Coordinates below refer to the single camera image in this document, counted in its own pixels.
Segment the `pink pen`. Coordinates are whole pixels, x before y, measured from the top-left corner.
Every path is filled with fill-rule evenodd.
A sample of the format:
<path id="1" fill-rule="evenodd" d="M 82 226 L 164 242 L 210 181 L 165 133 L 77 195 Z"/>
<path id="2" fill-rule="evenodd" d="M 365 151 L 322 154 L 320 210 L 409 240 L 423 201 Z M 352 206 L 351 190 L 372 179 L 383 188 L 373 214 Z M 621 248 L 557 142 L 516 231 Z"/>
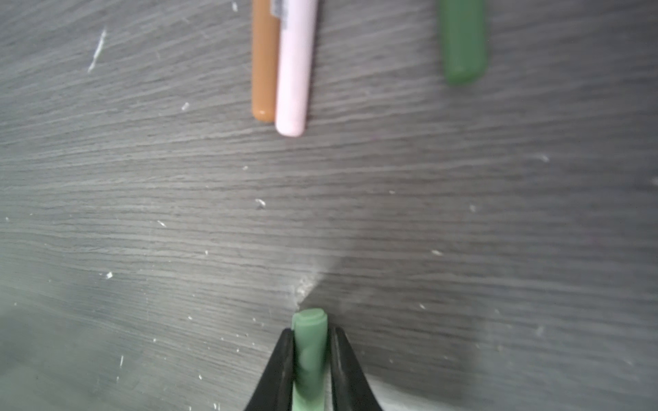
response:
<path id="1" fill-rule="evenodd" d="M 286 137 L 299 137 L 306 128 L 319 4 L 281 3 L 275 128 Z"/>

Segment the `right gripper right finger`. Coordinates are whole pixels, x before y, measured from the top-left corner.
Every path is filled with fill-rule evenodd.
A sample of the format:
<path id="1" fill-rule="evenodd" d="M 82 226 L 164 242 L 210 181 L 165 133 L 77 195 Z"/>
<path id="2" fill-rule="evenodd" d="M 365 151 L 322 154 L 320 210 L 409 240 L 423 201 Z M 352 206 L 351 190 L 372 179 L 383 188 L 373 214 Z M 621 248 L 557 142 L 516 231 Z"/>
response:
<path id="1" fill-rule="evenodd" d="M 335 411 L 382 411 L 345 331 L 329 330 L 332 407 Z"/>

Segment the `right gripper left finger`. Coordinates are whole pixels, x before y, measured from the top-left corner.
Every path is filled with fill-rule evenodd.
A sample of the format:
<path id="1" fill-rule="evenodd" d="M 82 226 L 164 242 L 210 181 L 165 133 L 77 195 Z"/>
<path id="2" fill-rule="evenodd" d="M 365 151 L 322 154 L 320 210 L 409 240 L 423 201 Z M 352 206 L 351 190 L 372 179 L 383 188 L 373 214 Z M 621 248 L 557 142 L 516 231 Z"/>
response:
<path id="1" fill-rule="evenodd" d="M 295 378 L 295 340 L 284 329 L 245 411 L 291 411 Z"/>

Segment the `orange pen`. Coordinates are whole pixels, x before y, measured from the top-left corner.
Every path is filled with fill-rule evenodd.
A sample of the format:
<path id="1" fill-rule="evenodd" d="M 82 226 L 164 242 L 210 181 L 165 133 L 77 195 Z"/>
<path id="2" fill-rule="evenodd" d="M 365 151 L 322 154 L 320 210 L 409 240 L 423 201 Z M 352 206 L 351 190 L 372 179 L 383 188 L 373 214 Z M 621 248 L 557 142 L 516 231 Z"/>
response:
<path id="1" fill-rule="evenodd" d="M 272 2 L 252 2 L 252 114 L 258 121 L 273 123 L 276 114 L 279 66 L 280 20 Z"/>

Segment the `light green pen cap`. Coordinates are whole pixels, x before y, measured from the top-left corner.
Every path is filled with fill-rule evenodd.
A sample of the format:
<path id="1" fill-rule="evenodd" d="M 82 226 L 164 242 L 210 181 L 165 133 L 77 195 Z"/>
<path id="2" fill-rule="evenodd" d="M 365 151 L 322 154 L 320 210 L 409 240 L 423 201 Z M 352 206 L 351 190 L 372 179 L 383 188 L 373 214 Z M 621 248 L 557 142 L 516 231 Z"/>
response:
<path id="1" fill-rule="evenodd" d="M 326 407 L 328 316 L 321 308 L 295 313 L 293 411 L 322 411 Z"/>

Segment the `dark green pen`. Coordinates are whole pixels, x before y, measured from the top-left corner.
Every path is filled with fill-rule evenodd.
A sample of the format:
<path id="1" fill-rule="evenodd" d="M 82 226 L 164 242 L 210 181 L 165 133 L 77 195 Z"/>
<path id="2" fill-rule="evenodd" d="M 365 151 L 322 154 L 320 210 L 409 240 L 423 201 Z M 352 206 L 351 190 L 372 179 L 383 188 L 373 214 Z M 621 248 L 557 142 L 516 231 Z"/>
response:
<path id="1" fill-rule="evenodd" d="M 440 56 L 451 86 L 471 84 L 488 67 L 486 3 L 483 0 L 438 1 Z"/>

